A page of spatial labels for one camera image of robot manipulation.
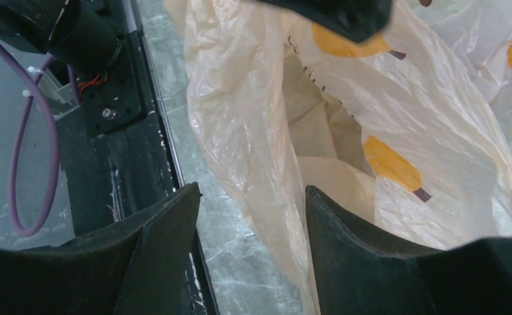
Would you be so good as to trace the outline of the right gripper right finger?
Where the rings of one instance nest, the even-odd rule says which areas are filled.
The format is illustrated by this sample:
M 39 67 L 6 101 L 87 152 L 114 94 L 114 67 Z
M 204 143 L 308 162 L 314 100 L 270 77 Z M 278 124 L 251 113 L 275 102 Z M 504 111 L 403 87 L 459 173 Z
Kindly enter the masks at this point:
M 306 217 L 323 314 L 512 314 L 512 238 L 425 247 L 315 186 L 306 189 Z

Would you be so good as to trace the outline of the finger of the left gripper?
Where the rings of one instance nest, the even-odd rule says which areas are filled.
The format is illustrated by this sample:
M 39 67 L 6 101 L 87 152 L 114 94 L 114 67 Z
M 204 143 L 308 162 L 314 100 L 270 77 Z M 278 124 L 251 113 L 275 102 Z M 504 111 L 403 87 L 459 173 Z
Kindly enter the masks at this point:
M 326 29 L 363 43 L 389 24 L 392 0 L 258 0 L 259 3 L 287 9 Z

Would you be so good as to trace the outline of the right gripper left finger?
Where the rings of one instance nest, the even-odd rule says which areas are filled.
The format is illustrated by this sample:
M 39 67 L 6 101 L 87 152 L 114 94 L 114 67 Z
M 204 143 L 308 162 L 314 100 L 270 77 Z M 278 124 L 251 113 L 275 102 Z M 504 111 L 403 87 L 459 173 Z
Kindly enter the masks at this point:
M 0 249 L 0 314 L 178 314 L 199 205 L 191 183 L 61 246 Z

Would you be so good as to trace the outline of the translucent orange plastic bag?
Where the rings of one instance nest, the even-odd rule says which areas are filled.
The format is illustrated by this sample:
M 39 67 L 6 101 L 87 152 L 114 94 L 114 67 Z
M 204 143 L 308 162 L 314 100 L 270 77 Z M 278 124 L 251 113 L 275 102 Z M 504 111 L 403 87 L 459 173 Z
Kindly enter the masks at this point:
M 512 236 L 512 1 L 394 1 L 359 45 L 253 1 L 166 1 L 223 190 L 323 314 L 305 188 L 412 242 Z

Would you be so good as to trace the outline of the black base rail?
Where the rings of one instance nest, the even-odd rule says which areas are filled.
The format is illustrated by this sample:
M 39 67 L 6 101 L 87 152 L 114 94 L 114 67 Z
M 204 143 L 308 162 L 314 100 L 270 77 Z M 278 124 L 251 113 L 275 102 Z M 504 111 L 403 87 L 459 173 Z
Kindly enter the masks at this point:
M 218 314 L 196 229 L 202 193 L 182 179 L 137 4 L 81 8 L 118 48 L 57 126 L 74 233 L 115 274 L 108 313 Z

